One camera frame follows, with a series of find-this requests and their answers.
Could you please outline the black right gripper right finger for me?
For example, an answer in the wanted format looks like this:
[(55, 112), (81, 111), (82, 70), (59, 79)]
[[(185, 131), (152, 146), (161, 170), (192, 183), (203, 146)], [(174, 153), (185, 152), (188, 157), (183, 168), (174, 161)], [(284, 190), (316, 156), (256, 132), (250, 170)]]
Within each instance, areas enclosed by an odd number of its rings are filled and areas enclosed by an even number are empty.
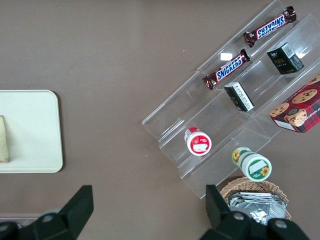
[(206, 213), (211, 229), (202, 240), (268, 240), (267, 227), (247, 214), (231, 211), (215, 185), (206, 186)]

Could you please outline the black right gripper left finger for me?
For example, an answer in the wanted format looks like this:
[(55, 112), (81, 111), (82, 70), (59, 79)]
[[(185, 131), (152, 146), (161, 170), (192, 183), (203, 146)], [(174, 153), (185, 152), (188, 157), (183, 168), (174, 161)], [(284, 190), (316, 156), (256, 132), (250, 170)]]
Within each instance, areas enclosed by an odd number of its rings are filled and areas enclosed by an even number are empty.
[(83, 185), (59, 212), (42, 215), (18, 231), (20, 240), (76, 240), (94, 210), (93, 188)]

